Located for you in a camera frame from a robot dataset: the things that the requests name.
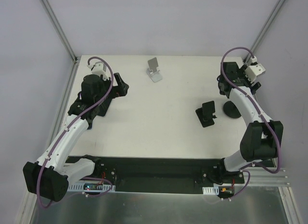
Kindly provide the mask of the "black round phone stand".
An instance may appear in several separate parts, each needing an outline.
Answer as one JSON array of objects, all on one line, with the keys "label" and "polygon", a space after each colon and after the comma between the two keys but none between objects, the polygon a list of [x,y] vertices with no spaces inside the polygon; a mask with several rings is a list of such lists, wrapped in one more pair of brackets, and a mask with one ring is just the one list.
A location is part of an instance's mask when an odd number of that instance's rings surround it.
[{"label": "black round phone stand", "polygon": [[226,116],[232,119],[238,119],[241,117],[241,114],[238,108],[235,106],[235,104],[232,101],[227,101],[223,105],[223,112]]}]

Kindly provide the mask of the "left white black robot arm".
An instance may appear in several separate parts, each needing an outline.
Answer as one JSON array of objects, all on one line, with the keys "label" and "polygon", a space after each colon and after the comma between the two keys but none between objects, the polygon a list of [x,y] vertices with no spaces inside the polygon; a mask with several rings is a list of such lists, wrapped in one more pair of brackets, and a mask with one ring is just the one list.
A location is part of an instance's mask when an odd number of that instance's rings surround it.
[{"label": "left white black robot arm", "polygon": [[107,80],[95,74],[83,78],[81,91],[70,106],[60,132],[36,162],[27,162],[23,167],[28,192],[58,202],[75,182],[102,176],[98,157],[84,155],[70,166],[64,164],[79,137],[92,128],[94,118],[104,117],[111,101],[126,96],[128,89],[119,73]]}]

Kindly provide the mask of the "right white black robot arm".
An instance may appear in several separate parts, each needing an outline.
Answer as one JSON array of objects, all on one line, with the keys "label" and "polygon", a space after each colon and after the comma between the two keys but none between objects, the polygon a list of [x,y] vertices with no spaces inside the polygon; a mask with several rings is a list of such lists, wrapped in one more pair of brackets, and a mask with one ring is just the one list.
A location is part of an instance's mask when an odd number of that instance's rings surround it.
[{"label": "right white black robot arm", "polygon": [[229,99],[224,104],[224,113],[231,118],[233,106],[244,119],[246,131],[240,149],[223,159],[223,167],[217,170],[217,179],[227,183],[234,177],[234,172],[252,165],[264,168],[262,162],[274,158],[277,159],[277,168],[269,172],[277,173],[281,167],[283,124],[268,116],[254,98],[261,86],[256,79],[265,73],[263,65],[254,62],[239,67],[236,62],[221,62],[220,67],[219,93]]}]

